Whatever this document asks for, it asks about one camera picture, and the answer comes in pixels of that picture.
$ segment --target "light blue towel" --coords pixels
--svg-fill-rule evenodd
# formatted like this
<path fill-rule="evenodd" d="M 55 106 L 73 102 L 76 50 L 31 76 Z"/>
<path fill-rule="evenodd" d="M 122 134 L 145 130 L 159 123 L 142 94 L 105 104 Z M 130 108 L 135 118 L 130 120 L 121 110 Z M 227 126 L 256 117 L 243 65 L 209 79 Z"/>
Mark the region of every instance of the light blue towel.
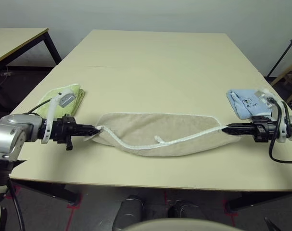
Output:
<path fill-rule="evenodd" d="M 252 116 L 271 116 L 272 110 L 255 96 L 256 90 L 231 89 L 227 98 L 240 119 L 249 119 Z"/>

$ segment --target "table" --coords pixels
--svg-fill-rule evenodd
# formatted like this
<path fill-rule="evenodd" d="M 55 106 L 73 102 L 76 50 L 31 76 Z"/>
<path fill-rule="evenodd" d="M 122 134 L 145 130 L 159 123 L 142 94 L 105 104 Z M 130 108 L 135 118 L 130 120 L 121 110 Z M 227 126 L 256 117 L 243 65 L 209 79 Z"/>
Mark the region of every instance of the table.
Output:
<path fill-rule="evenodd" d="M 48 28 L 0 28 L 0 70 L 41 41 L 44 41 L 54 61 L 58 64 L 61 57 L 48 30 Z M 1 104 L 0 110 L 12 111 L 4 108 Z"/>
<path fill-rule="evenodd" d="M 79 83 L 86 91 L 76 114 L 96 124 L 110 112 L 211 115 L 237 123 L 227 98 L 231 88 L 275 91 L 226 34 L 92 31 L 20 103 L 37 104 L 51 88 Z M 207 189 L 292 191 L 292 165 L 268 157 L 269 143 L 252 137 L 182 157 L 142 157 L 72 139 L 73 151 L 50 141 L 26 143 L 27 160 L 12 178 L 42 182 Z M 273 155 L 292 159 L 292 142 L 276 143 Z"/>

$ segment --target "red tape mark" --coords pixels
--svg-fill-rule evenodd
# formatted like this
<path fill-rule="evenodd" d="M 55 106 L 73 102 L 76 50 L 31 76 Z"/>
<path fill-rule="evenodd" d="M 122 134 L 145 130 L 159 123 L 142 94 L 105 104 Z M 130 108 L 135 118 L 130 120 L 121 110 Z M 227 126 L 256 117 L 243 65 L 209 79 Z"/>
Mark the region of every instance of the red tape mark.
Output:
<path fill-rule="evenodd" d="M 234 217 L 237 217 L 239 214 L 238 213 L 229 213 L 229 212 L 227 212 L 227 210 L 225 208 L 225 204 L 227 203 L 227 201 L 224 200 L 224 201 L 222 201 L 222 203 L 223 203 L 223 208 L 224 208 L 225 215 L 230 216 L 231 222 L 232 222 L 232 226 L 236 227 L 236 222 L 234 221 Z"/>
<path fill-rule="evenodd" d="M 13 188 L 15 191 L 15 195 L 17 195 L 19 193 L 19 191 L 21 190 L 21 186 L 18 186 L 18 185 L 14 185 Z M 7 195 L 7 196 L 5 196 L 5 198 L 11 200 L 12 196 Z"/>
<path fill-rule="evenodd" d="M 65 227 L 65 231 L 69 231 L 70 226 L 71 226 L 71 222 L 72 222 L 72 219 L 73 219 L 74 210 L 80 208 L 80 205 L 82 204 L 82 199 L 83 199 L 83 197 L 81 196 L 80 202 L 76 206 L 74 206 L 74 205 L 67 205 L 67 208 L 71 209 L 71 213 L 70 213 L 70 216 L 69 216 L 69 220 L 67 222 L 67 225 Z"/>

